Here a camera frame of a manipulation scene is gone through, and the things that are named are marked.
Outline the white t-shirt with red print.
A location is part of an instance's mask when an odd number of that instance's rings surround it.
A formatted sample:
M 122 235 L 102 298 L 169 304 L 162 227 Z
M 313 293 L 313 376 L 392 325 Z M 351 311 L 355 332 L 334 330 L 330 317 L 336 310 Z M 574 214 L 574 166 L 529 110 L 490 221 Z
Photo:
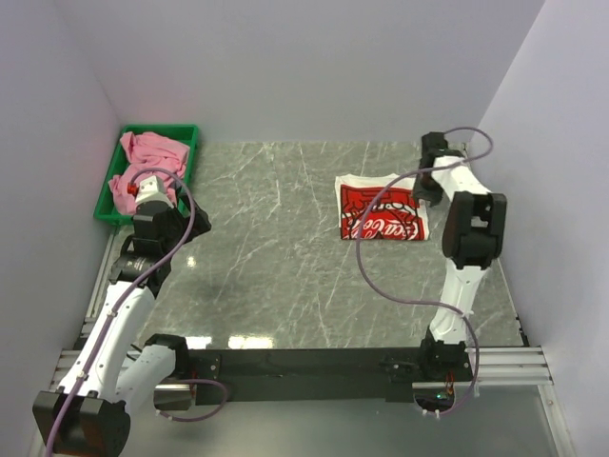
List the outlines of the white t-shirt with red print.
M 362 216 L 375 196 L 393 179 L 353 174 L 337 176 L 335 191 L 342 240 L 355 240 Z M 429 236 L 425 203 L 414 198 L 414 178 L 404 178 L 387 190 L 367 216 L 361 237 L 396 241 L 425 241 Z

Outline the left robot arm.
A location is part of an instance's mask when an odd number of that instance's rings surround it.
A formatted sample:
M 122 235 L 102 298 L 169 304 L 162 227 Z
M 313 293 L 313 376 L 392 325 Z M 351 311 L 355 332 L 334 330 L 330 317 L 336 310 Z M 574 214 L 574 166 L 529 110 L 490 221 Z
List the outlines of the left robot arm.
M 138 193 L 134 231 L 110 269 L 105 303 L 87 341 L 59 385 L 34 401 L 46 455 L 119 455 L 132 414 L 155 388 L 190 377 L 187 341 L 180 336 L 155 334 L 131 364 L 125 362 L 171 272 L 172 257 L 211 229 L 191 192 L 180 198 L 187 214 L 160 190 Z

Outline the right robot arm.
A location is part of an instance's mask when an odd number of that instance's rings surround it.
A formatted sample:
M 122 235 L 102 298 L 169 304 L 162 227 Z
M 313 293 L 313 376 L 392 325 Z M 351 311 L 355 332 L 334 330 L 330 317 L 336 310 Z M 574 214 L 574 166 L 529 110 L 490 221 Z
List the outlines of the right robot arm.
M 436 312 L 420 347 L 418 369 L 438 380 L 448 372 L 469 365 L 466 355 L 467 325 L 487 270 L 502 250 L 507 197 L 484 186 L 464 163 L 465 156 L 451 149 L 443 132 L 422 137 L 422 157 L 415 179 L 414 197 L 430 206 L 443 198 L 449 209 L 442 234 L 446 275 L 442 306 Z

